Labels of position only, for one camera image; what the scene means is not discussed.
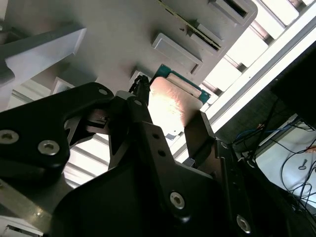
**white ceiling panel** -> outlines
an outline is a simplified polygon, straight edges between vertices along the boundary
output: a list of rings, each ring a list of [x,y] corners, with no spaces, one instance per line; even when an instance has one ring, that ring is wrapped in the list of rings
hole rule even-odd
[[[241,72],[223,58],[205,80],[221,91],[225,91],[240,75]]]
[[[82,169],[85,169],[88,172],[93,173],[95,175],[103,174],[108,170],[108,167],[104,164],[101,164],[93,160],[92,158],[80,154],[79,152],[74,150],[70,150],[70,158],[68,162]]]
[[[227,55],[235,62],[250,67],[267,48],[268,45],[248,28],[227,52]]]
[[[285,30],[284,25],[260,0],[252,1],[258,7],[256,21],[268,32],[272,38],[277,39]]]
[[[299,16],[298,11],[288,0],[262,0],[262,2],[286,26],[288,26]]]
[[[96,157],[105,160],[106,162],[110,162],[110,148],[109,146],[95,140],[91,139],[86,142],[82,142],[77,145],[77,147],[93,154]]]

